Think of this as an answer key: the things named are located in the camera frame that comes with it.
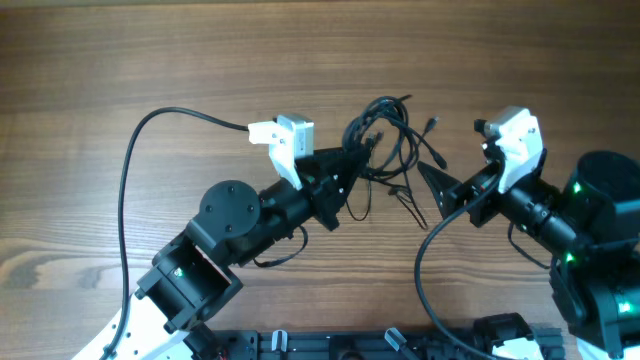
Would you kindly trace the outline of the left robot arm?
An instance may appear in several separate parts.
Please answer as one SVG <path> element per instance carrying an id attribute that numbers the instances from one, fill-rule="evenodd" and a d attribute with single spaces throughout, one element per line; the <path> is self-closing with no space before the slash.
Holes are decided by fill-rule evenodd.
<path id="1" fill-rule="evenodd" d="M 121 323 L 113 318 L 80 359 L 215 359 L 222 356 L 206 321 L 242 288 L 232 272 L 314 218 L 327 230 L 371 156 L 369 145 L 315 151 L 296 160 L 295 189 L 281 179 L 256 192 L 228 180 L 211 187 L 198 214 L 153 258 L 129 298 Z"/>

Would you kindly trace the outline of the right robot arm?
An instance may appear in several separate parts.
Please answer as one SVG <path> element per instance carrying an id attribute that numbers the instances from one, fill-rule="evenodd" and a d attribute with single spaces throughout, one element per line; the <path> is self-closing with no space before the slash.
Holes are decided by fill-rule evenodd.
<path id="1" fill-rule="evenodd" d="M 607 150 L 582 155 L 566 186 L 541 178 L 547 151 L 534 119 L 476 120 L 487 165 L 461 182 L 419 163 L 445 223 L 481 227 L 501 214 L 552 256 L 552 298 L 583 347 L 639 356 L 639 163 Z"/>

